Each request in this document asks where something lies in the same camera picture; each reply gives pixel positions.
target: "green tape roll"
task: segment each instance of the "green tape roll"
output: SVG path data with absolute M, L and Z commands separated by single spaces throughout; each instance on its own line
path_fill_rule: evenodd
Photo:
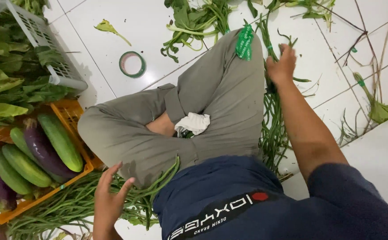
M 139 70 L 138 73 L 136 74 L 128 74 L 127 71 L 126 71 L 126 68 L 125 68 L 125 63 L 126 63 L 126 60 L 129 58 L 129 57 L 132 57 L 132 56 L 137 56 L 140 60 L 141 60 L 141 69 Z M 138 78 L 140 76 L 143 75 L 143 73 L 145 72 L 145 69 L 146 69 L 146 63 L 145 63 L 145 60 L 143 59 L 143 57 L 141 57 L 141 55 L 139 55 L 139 53 L 137 52 L 133 52 L 133 51 L 130 51 L 130 52 L 125 52 L 121 57 L 120 57 L 120 61 L 119 61 L 119 65 L 120 65 L 120 70 L 121 72 L 130 77 L 130 78 Z

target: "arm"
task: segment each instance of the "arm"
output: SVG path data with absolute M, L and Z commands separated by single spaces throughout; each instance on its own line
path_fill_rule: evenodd
M 342 151 L 326 125 L 315 114 L 293 83 L 296 63 L 294 50 L 283 44 L 283 55 L 274 63 L 268 57 L 268 75 L 277 87 L 281 98 L 284 125 L 299 169 L 305 180 L 325 163 L 348 164 Z
M 99 179 L 95 191 L 94 240 L 123 240 L 114 228 L 114 224 L 123 211 L 124 200 L 135 179 L 129 178 L 117 194 L 110 193 L 112 176 L 121 168 L 121 165 L 120 162 L 112 166 Z

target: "olive cargo pants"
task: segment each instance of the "olive cargo pants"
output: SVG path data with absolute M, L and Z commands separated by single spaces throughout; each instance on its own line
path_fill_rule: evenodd
M 153 183 L 180 156 L 180 169 L 224 156 L 257 156 L 263 120 L 264 67 L 261 41 L 251 44 L 250 61 L 235 45 L 240 30 L 222 37 L 178 78 L 166 84 L 90 107 L 78 123 L 85 143 L 107 165 L 122 161 L 119 174 Z M 167 111 L 178 123 L 189 112 L 210 115 L 209 127 L 191 139 L 169 138 L 145 125 Z

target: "white tile floor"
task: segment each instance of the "white tile floor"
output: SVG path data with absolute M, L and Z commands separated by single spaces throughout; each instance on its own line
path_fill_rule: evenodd
M 202 4 L 202 0 L 189 1 L 193 6 Z M 270 1 L 264 0 L 263 4 L 268 5 Z M 89 84 L 88 90 L 79 99 L 83 107 L 141 90 L 153 89 L 166 83 L 177 84 L 178 76 L 198 60 L 207 48 L 213 46 L 214 39 L 205 38 L 207 48 L 199 52 L 180 47 L 176 54 L 179 63 L 162 56 L 160 48 L 172 36 L 172 32 L 167 30 L 165 25 L 173 18 L 172 10 L 165 8 L 163 2 L 163 0 L 49 0 L 50 8 L 45 8 L 45 16 L 50 27 L 65 51 L 77 52 L 68 53 L 69 58 L 81 77 Z M 388 22 L 388 1 L 357 0 L 357 2 L 369 33 Z M 243 19 L 254 23 L 259 18 L 252 17 L 247 3 L 243 0 L 233 0 L 230 5 L 238 5 L 238 8 L 229 15 L 231 30 L 242 27 Z M 254 6 L 259 13 L 267 12 L 264 6 L 255 3 Z M 359 28 L 364 28 L 355 1 L 336 0 L 333 10 Z M 335 138 L 340 135 L 340 120 L 344 111 L 347 122 L 352 126 L 355 125 L 357 110 L 362 107 L 357 118 L 357 127 L 359 130 L 364 128 L 367 100 L 354 80 L 352 71 L 360 72 L 370 88 L 372 69 L 360 67 L 352 58 L 348 59 L 348 66 L 341 68 L 346 56 L 335 62 L 335 58 L 346 53 L 362 32 L 336 15 L 332 17 L 334 24 L 330 32 L 323 20 L 290 18 L 303 13 L 302 8 L 282 7 L 277 11 L 278 13 L 271 15 L 269 22 L 273 46 L 277 47 L 278 43 L 285 40 L 277 35 L 277 28 L 283 34 L 298 37 L 295 48 L 297 54 L 302 54 L 302 57 L 298 57 L 295 76 L 312 81 L 299 83 L 298 88 L 301 91 L 308 90 L 320 79 L 319 86 L 315 85 L 305 92 L 305 95 L 315 92 L 315 96 L 307 98 L 308 103 L 323 119 Z M 115 29 L 132 43 L 132 47 L 112 33 L 96 30 L 93 26 L 102 19 L 110 21 Z M 388 25 L 385 25 L 370 34 L 370 41 L 379 61 L 387 30 Z M 200 41 L 193 44 L 194 48 L 200 46 Z M 352 53 L 354 58 L 368 64 L 372 55 L 367 39 L 360 41 L 356 49 L 358 52 Z M 118 60 L 127 51 L 143 51 L 141 54 L 147 62 L 147 71 L 141 78 L 130 79 L 120 71 Z M 263 51 L 263 55 L 267 57 L 266 51 Z M 383 100 L 388 103 L 388 46 L 383 66 L 381 76 Z M 288 158 L 281 163 L 280 171 L 297 173 L 299 169 L 294 154 L 289 152 L 287 156 Z M 145 232 L 142 226 L 131 226 L 124 220 L 118 221 L 117 225 L 124 239 L 161 238 L 161 229 L 157 225 L 149 232 Z M 80 231 L 74 227 L 66 229 L 78 233 Z

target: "yellow crate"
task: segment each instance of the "yellow crate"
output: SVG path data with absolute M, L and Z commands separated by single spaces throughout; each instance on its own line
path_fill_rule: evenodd
M 89 149 L 89 147 L 83 142 L 80 135 L 77 131 L 77 123 L 80 119 L 80 116 L 83 114 L 83 109 L 76 100 L 60 100 L 50 104 L 53 112 L 59 117 L 64 127 L 67 129 L 67 132 L 72 139 L 73 143 L 76 145 L 77 149 L 83 156 L 86 164 L 84 165 L 84 171 L 80 173 L 77 177 L 69 180 L 68 182 L 61 185 L 60 188 L 56 188 L 50 193 L 44 195 L 43 197 L 36 200 L 19 200 L 18 206 L 15 210 L 11 212 L 0 212 L 0 224 L 5 224 L 9 222 L 14 217 L 20 215 L 26 210 L 34 207 L 35 205 L 41 203 L 42 201 L 48 199 L 53 194 L 57 193 L 61 189 L 67 187 L 73 182 L 79 180 L 83 176 L 87 175 L 89 172 L 92 172 L 93 169 L 99 168 L 103 165 L 101 160 Z M 13 143 L 10 139 L 10 128 L 0 127 L 0 141 Z

